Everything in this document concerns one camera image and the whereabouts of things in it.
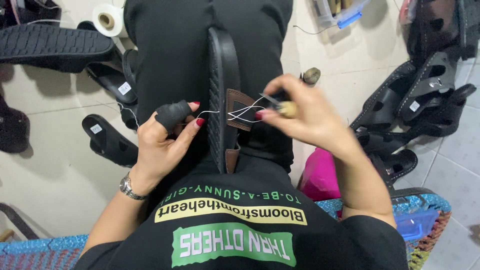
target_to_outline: tag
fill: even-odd
[[[120,87],[119,87],[119,91],[122,95],[125,95],[128,93],[128,91],[130,91],[132,89],[132,87],[130,86],[130,84],[128,84],[127,82],[125,82],[124,84],[122,84]]]
[[[91,127],[90,130],[93,132],[93,134],[97,134],[100,131],[102,131],[103,129],[100,125],[96,124],[93,127]]]
[[[412,105],[410,105],[410,110],[417,111],[420,108],[420,104],[416,101],[413,101]]]

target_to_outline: yellow label print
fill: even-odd
[[[254,223],[307,225],[303,210],[284,206],[236,206],[214,198],[193,198],[160,207],[155,223],[208,214],[230,214]]]

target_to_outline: white spool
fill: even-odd
[[[123,22],[123,8],[100,4],[93,9],[92,21],[95,28],[108,37],[128,37]]]

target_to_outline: black finger wrap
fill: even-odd
[[[165,104],[156,109],[157,115],[155,120],[165,127],[168,134],[173,132],[173,128],[183,121],[187,116],[192,114],[192,110],[188,103],[184,100],[179,103]]]

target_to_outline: woman's left hand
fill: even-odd
[[[192,111],[198,104],[188,103]],[[187,153],[193,138],[205,122],[204,119],[188,117],[189,122],[176,140],[167,139],[168,132],[155,120],[157,112],[138,130],[138,159],[130,171],[132,191],[138,195],[149,194],[169,174]]]

